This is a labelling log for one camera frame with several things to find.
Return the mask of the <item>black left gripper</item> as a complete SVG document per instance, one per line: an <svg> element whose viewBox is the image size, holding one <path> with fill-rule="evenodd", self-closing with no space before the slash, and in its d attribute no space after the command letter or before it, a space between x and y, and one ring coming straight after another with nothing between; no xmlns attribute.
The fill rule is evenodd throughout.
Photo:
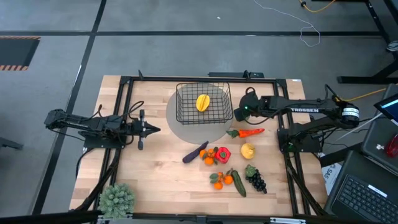
<svg viewBox="0 0 398 224"><path fill-rule="evenodd" d="M144 134L148 136L150 134L154 134L161 131L161 129L159 129L158 127L153 126L148 122L144 122L145 121L144 116L145 116L144 110L140 110L139 117L134 118L132 120L132 122L129 125L130 128L129 136L131 136L131 139L129 142L126 143L126 145L132 144L134 138L137 137L138 138L137 148L140 151L142 151L144 148Z"/></svg>

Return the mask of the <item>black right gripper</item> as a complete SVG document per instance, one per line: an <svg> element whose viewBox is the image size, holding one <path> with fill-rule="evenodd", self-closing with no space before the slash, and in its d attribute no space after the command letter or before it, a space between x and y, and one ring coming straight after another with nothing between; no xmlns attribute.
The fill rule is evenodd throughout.
<svg viewBox="0 0 398 224"><path fill-rule="evenodd" d="M257 95L247 94L241 98L241 107L236 108L233 113L236 121L241 122L250 116L262 116L259 108L260 101Z"/></svg>

